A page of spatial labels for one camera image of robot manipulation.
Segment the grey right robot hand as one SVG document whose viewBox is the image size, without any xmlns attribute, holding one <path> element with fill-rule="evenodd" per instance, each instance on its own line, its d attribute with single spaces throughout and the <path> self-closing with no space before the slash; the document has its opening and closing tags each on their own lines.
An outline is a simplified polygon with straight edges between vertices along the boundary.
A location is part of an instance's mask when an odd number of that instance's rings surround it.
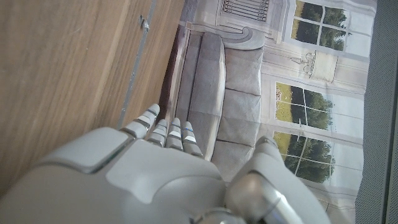
<svg viewBox="0 0 398 224">
<path fill-rule="evenodd" d="M 98 128 L 37 162 L 1 197 L 2 223 L 328 223 L 316 196 L 257 140 L 230 183 L 190 123 L 154 104 L 122 129 Z"/>
</svg>

